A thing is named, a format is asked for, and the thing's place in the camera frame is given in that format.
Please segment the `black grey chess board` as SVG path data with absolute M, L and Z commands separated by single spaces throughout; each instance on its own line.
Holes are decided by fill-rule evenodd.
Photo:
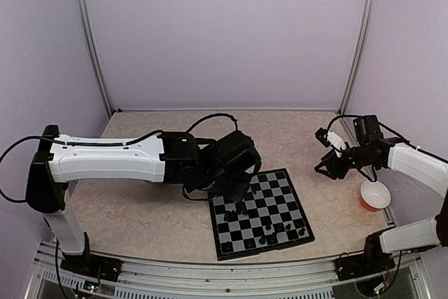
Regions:
M 239 216 L 236 221 L 224 221 L 227 211 L 246 209 L 246 216 Z M 252 178 L 250 188 L 241 202 L 231 202 L 222 196 L 209 200 L 209 211 L 213 237 L 216 247 L 217 260 L 234 260 L 249 256 L 256 256 L 273 250 L 282 250 L 311 243 L 315 240 L 305 211 L 295 191 L 293 182 L 287 169 L 273 169 L 258 173 Z M 300 237 L 294 220 L 301 218 L 304 221 L 304 236 Z M 275 225 L 283 224 L 284 231 L 276 232 Z M 290 223 L 291 230 L 286 231 L 285 225 Z M 266 232 L 265 226 L 272 225 L 272 231 Z M 269 244 L 267 238 L 276 235 L 276 244 Z M 264 236 L 264 245 L 258 239 Z M 253 240 L 253 246 L 247 247 L 245 241 Z M 232 242 L 232 251 L 223 251 L 224 242 Z

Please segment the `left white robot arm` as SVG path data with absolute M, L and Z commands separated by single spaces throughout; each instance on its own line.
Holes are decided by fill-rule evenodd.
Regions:
M 130 179 L 180 184 L 187 193 L 204 190 L 238 202 L 261 164 L 253 140 L 239 130 L 221 139 L 162 130 L 137 139 L 88 139 L 61 134 L 58 126 L 49 125 L 30 164 L 25 202 L 44 215 L 71 264 L 91 274 L 98 260 L 68 204 L 65 191 L 70 182 Z

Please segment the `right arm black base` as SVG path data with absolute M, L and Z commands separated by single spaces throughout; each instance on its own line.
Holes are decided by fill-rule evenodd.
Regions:
M 379 236 L 383 232 L 380 230 L 368 235 L 362 253 L 349 255 L 343 252 L 333 261 L 339 281 L 391 270 L 396 266 L 392 254 L 382 251 Z

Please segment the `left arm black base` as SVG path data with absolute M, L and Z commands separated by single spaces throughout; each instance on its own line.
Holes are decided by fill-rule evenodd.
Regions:
M 90 240 L 86 232 L 84 232 L 84 250 L 82 254 L 62 253 L 62 256 L 61 267 L 63 270 L 112 282 L 118 281 L 123 263 L 117 258 L 91 253 Z

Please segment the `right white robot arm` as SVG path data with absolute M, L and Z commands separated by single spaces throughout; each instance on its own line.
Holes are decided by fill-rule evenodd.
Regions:
M 426 251 L 447 246 L 447 160 L 411 144 L 375 115 L 352 115 L 355 146 L 328 125 L 315 137 L 329 148 L 315 171 L 342 180 L 349 170 L 371 169 L 368 181 L 393 188 L 394 228 L 376 232 L 365 241 L 358 268 L 372 274 L 384 264 L 385 254 Z

